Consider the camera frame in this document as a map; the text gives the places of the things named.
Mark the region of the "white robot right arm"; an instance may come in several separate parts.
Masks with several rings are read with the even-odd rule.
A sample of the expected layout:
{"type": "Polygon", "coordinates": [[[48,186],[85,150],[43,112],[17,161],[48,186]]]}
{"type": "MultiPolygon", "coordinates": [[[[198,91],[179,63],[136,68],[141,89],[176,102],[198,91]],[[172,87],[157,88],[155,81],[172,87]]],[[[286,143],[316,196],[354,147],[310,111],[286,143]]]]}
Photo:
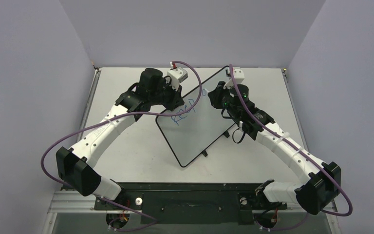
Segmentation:
{"type": "Polygon", "coordinates": [[[318,214],[339,195],[334,182],[340,183],[340,167],[316,158],[298,145],[269,114],[249,100],[247,86],[240,84],[238,88],[228,89],[220,81],[207,94],[211,106],[227,112],[227,119],[273,152],[298,178],[296,183],[266,181],[255,190],[256,204],[268,208],[274,203],[294,203],[312,215],[318,214]]]}

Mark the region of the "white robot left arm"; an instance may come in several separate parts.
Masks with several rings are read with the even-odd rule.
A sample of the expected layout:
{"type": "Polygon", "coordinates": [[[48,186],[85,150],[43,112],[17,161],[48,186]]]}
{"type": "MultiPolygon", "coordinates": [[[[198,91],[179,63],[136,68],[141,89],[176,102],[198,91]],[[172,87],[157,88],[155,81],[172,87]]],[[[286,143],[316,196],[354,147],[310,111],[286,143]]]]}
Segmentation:
{"type": "Polygon", "coordinates": [[[172,68],[166,75],[160,70],[146,68],[139,81],[119,96],[101,126],[70,148],[61,147],[56,152],[59,177],[83,196],[102,196],[113,209],[123,208],[126,196],[121,193],[121,187],[100,176],[94,166],[114,140],[152,106],[162,105],[174,110],[183,105],[181,82],[187,77],[183,68],[172,68]]]}

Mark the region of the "white whiteboard black frame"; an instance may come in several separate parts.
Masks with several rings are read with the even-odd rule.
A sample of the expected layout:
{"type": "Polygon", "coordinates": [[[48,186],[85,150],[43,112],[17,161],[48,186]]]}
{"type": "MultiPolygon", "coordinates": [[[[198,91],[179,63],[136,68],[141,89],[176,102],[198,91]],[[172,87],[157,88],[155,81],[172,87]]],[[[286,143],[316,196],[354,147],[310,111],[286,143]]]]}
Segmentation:
{"type": "Polygon", "coordinates": [[[180,167],[187,167],[200,154],[207,155],[206,149],[234,125],[230,119],[221,115],[221,110],[210,104],[208,93],[203,88],[213,91],[219,81],[227,82],[226,69],[223,67],[202,82],[202,93],[199,102],[189,112],[197,99],[199,87],[189,88],[183,95],[184,105],[173,112],[163,111],[164,114],[176,114],[172,117],[158,116],[155,122],[174,154],[180,167]]]}

